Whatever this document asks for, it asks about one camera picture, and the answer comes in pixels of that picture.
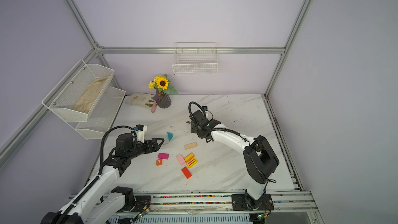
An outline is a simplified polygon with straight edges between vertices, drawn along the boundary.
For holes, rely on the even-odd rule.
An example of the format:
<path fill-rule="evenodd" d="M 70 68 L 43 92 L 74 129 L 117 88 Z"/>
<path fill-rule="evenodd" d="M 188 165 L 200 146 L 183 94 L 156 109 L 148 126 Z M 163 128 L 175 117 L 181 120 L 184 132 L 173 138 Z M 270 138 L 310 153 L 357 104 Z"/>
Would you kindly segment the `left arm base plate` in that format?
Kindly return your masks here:
<path fill-rule="evenodd" d="M 145 207 L 149 208 L 151 199 L 150 195 L 127 197 L 124 206 L 118 213 L 139 213 Z"/>

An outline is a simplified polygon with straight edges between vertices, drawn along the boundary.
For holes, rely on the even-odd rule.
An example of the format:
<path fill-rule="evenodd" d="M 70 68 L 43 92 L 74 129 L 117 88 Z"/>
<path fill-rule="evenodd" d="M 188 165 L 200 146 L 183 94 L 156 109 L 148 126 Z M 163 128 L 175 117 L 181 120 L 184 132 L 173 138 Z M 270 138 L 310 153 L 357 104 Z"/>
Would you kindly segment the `magenta wood block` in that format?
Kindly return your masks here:
<path fill-rule="evenodd" d="M 158 159 L 168 160 L 169 159 L 169 154 L 167 154 L 167 153 L 159 153 L 158 154 Z"/>

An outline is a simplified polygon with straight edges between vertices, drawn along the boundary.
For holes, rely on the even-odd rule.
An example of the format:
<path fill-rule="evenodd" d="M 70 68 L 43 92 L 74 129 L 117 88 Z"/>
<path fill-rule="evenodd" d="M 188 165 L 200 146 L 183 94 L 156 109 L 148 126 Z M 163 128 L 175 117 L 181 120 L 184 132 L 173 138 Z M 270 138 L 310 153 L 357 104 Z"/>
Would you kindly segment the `natural wood block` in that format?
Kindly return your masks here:
<path fill-rule="evenodd" d="M 193 148 L 196 148 L 197 146 L 198 146 L 198 144 L 197 144 L 196 142 L 194 142 L 194 143 L 186 144 L 186 145 L 184 146 L 184 149 L 185 149 L 185 150 L 193 149 Z"/>

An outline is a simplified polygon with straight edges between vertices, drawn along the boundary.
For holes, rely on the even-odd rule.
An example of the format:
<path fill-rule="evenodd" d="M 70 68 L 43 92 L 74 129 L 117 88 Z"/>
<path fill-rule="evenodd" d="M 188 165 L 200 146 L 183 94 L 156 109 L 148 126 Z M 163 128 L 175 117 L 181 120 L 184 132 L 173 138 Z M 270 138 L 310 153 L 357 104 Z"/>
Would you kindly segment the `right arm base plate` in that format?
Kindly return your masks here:
<path fill-rule="evenodd" d="M 234 211 L 273 211 L 274 203 L 270 194 L 264 193 L 258 200 L 249 194 L 231 195 Z"/>

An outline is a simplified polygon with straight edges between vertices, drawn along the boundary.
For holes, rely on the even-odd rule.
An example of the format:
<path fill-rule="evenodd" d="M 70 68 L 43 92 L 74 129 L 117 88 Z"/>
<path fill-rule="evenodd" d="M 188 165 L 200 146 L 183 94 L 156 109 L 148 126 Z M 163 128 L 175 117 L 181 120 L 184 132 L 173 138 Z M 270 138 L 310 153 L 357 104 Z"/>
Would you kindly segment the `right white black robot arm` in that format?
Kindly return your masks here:
<path fill-rule="evenodd" d="M 215 141 L 225 144 L 243 155 L 250 181 L 244 194 L 240 195 L 243 198 L 242 207 L 253 211 L 269 204 L 266 187 L 277 182 L 271 175 L 280 161 L 268 140 L 261 135 L 253 138 L 229 129 L 220 121 L 208 119 L 204 110 L 189 111 L 189 118 L 191 132 L 200 139 L 207 143 Z"/>

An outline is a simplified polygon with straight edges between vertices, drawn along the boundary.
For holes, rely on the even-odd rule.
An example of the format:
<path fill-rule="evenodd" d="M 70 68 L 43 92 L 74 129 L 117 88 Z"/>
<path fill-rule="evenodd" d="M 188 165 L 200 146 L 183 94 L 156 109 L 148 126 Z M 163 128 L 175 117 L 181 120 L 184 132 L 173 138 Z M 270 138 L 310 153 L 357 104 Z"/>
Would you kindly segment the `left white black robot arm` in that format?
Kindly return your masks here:
<path fill-rule="evenodd" d="M 130 166 L 132 159 L 159 151 L 164 139 L 144 140 L 142 131 L 121 134 L 116 146 L 103 161 L 98 174 L 69 203 L 56 213 L 49 212 L 43 224 L 105 224 L 116 212 L 136 212 L 126 220 L 133 223 L 149 212 L 150 196 L 134 195 L 129 187 L 112 185 Z"/>

